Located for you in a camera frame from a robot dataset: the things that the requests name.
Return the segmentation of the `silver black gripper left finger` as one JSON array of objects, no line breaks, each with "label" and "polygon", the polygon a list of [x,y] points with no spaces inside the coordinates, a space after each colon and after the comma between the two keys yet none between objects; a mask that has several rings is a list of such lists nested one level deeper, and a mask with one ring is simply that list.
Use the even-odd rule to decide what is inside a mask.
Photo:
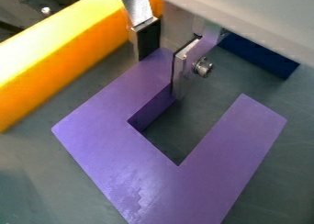
[{"label": "silver black gripper left finger", "polygon": [[129,19],[129,40],[134,57],[141,61],[157,48],[160,20],[153,16],[149,0],[121,0]]}]

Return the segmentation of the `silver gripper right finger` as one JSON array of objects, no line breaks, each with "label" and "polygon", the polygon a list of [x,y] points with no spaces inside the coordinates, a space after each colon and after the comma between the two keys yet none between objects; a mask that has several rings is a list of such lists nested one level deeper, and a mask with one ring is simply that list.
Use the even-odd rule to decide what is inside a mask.
[{"label": "silver gripper right finger", "polygon": [[172,56],[172,96],[181,99],[196,76],[205,78],[213,64],[207,61],[207,52],[228,36],[229,32],[211,21],[195,17],[192,39]]}]

